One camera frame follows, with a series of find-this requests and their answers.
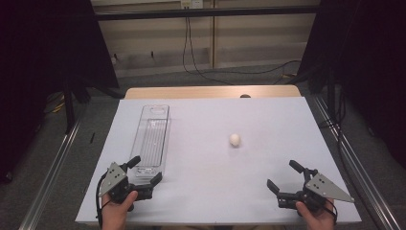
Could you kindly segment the black metal stand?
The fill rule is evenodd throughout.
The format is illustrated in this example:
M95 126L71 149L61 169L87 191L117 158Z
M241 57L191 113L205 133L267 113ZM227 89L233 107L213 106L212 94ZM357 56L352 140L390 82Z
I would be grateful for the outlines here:
M70 89L69 81L63 83L63 94L64 94L64 103L65 103L65 112L66 112L66 133L69 133L75 125L75 111L73 106L72 91Z

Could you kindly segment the person's right hand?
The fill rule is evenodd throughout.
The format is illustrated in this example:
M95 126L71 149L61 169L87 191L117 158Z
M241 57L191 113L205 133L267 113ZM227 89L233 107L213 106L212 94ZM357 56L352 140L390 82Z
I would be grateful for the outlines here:
M334 230L333 200L329 198L326 209L319 213L311 213L304 203L296 202L296 208L306 222L307 230Z

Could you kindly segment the black curtain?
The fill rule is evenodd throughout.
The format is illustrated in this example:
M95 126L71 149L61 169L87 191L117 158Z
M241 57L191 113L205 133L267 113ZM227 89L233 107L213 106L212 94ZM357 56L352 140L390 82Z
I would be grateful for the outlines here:
M117 88L91 0L0 0L0 183L12 181L48 97Z
M406 169L406 0L320 0L299 75L333 75Z

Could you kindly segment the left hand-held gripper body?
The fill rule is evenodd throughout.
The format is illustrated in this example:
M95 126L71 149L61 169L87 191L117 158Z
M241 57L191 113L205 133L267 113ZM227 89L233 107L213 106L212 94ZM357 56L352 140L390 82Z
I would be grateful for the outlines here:
M144 185L130 183L127 176L128 169L126 163L118 165L116 162L112 162L98 183L97 197L109 194L112 202L121 204L131 192L137 191L136 200L152 199L154 186L150 183Z

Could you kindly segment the white wall socket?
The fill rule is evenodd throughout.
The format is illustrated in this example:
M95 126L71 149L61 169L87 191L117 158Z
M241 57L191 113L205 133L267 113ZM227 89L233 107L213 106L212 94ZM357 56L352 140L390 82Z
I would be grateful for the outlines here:
M203 8L203 0L180 0L180 4L183 10Z

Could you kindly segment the person's left hand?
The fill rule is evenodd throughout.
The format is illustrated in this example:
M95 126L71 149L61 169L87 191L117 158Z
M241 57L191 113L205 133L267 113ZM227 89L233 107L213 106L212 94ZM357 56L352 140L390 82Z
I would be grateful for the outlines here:
M137 191L131 192L121 204L110 200L109 194L101 198L102 227L101 230L125 230L127 210L138 196Z

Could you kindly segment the white table mat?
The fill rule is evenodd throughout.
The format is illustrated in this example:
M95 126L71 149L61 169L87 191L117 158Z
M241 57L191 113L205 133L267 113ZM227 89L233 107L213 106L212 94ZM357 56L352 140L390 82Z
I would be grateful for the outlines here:
M171 118L164 178L138 201L134 225L296 224L266 182L295 193L295 160L338 187L345 182L303 97L168 100ZM233 147L231 134L240 136Z

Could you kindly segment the wooden table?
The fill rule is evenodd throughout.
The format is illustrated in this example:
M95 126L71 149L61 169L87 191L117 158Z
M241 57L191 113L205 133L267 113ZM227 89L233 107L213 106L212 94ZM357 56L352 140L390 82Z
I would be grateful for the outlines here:
M227 86L174 86L133 87L124 98L132 99L206 99L239 98L248 94L251 98L301 97L295 85L227 85Z

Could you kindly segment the black horizontal bar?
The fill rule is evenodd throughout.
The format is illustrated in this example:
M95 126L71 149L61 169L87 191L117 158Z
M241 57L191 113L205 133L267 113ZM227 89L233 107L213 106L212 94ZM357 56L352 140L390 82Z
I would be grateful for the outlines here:
M229 8L229 9L192 9L167 11L123 11L95 13L93 18L97 21L110 20L138 20L138 19L167 19L184 17L211 17L211 16L240 16L240 15L266 15L266 14L302 14L316 13L319 6L291 6L267 8Z

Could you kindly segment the metal floor rail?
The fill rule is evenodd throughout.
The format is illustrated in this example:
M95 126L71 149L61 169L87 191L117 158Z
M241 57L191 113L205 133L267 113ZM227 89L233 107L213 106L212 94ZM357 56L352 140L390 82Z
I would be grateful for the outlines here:
M58 152L56 153L56 158L54 159L51 168L48 170L43 183L41 184L41 187L37 192L27 214L23 218L18 230L35 230L49 200L51 192L56 185L62 165L76 139L80 123L81 118L78 118L72 124L70 130L65 134Z
M341 127L337 123L333 122L331 115L327 112L327 103L321 96L314 96L314 101L325 119L327 127L337 141L338 151L345 160L343 164L351 168L359 185L366 194L365 200L371 204L379 222L383 225L383 229L402 230L401 225L395 218L395 214L391 210L383 195L378 191L377 187L372 182L356 152L352 148L347 136L344 134Z

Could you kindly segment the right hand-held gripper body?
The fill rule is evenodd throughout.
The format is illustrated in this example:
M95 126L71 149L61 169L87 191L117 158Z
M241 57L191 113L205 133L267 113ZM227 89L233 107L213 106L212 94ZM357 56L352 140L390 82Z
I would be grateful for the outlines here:
M354 202L354 198L317 170L304 168L298 170L304 175L303 188L292 193L283 193L276 188L276 197L280 208L296 210L296 202L301 201L313 213L321 211L329 198L345 202Z

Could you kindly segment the clear plastic container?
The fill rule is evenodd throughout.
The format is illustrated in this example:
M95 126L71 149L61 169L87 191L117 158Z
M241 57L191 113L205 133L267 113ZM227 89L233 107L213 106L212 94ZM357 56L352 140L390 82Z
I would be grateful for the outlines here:
M133 168L137 177L152 178L165 171L170 123L167 104L147 104L143 107L131 152L131 157L141 157Z

